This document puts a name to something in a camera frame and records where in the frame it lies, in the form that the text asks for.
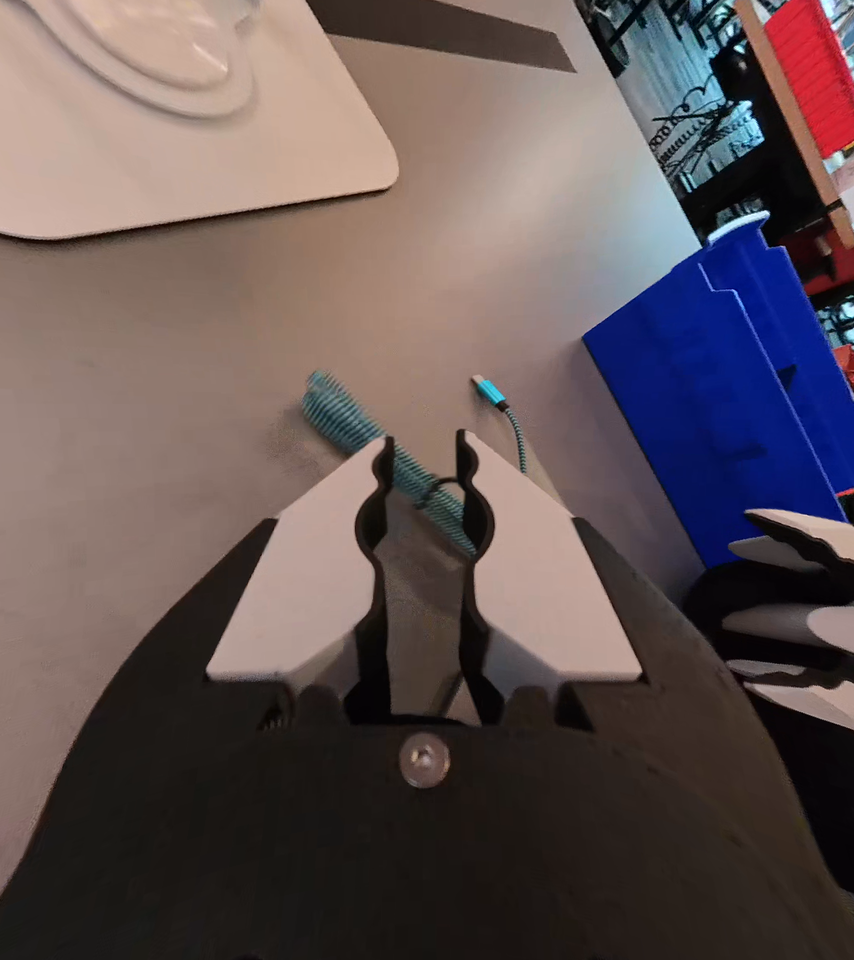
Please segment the wooden workshop table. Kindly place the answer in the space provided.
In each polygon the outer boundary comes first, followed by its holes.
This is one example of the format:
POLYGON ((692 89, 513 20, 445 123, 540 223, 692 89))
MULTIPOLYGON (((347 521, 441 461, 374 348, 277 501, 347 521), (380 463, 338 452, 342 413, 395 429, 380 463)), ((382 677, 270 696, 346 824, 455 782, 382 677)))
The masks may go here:
POLYGON ((736 1, 734 9, 740 18, 745 36, 777 102, 780 114, 791 133, 793 144, 803 161, 805 170, 817 192, 817 198, 837 232, 841 245, 854 248, 854 220, 843 204, 841 196, 817 148, 817 142, 801 110, 788 77, 767 35, 762 7, 753 1, 736 1))

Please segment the tagged blue plastic bin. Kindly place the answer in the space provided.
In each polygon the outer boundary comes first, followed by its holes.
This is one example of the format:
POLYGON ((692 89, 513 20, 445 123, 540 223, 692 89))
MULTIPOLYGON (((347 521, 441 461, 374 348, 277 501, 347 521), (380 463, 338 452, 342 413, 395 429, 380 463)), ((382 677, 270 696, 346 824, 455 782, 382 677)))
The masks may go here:
POLYGON ((708 568, 756 535, 745 512, 846 522, 854 391, 769 212, 735 220, 583 335, 708 568))

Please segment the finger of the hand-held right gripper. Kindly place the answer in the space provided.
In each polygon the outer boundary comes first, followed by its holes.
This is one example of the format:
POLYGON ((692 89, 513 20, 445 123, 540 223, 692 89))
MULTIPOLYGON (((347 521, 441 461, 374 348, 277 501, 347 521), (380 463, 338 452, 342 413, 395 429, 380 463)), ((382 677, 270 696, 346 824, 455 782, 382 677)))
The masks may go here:
POLYGON ((732 659, 727 668, 755 695, 798 714, 854 731, 854 670, 732 659))
POLYGON ((854 595, 854 524, 791 510, 755 509, 746 519, 760 534, 733 540, 738 559, 794 572, 821 570, 854 595))

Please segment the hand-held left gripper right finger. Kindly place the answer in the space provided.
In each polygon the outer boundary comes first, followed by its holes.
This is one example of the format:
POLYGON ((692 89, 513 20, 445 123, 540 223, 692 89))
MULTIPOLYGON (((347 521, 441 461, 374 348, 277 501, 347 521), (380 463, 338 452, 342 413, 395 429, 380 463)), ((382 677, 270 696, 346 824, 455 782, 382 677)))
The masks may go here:
POLYGON ((456 438, 462 528, 474 548, 459 668, 477 714, 518 690, 549 702, 574 683, 622 684, 643 667, 581 533, 584 521, 471 431, 456 438))

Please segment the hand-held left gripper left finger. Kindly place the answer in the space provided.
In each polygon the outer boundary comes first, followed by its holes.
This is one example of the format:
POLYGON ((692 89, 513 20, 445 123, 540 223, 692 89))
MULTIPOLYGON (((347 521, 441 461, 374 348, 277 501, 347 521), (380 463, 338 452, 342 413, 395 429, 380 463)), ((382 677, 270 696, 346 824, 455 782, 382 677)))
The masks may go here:
POLYGON ((375 438, 282 510, 206 666, 218 682, 332 690, 362 722, 391 714, 385 573, 393 438, 375 438))

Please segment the red plastic bin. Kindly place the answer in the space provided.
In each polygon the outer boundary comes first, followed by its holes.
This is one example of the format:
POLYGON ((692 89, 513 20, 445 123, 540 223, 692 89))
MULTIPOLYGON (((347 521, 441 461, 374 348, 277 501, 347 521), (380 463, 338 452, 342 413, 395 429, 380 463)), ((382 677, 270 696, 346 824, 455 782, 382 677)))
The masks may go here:
POLYGON ((765 31, 819 155, 854 144, 854 77, 822 4, 785 2, 765 31))

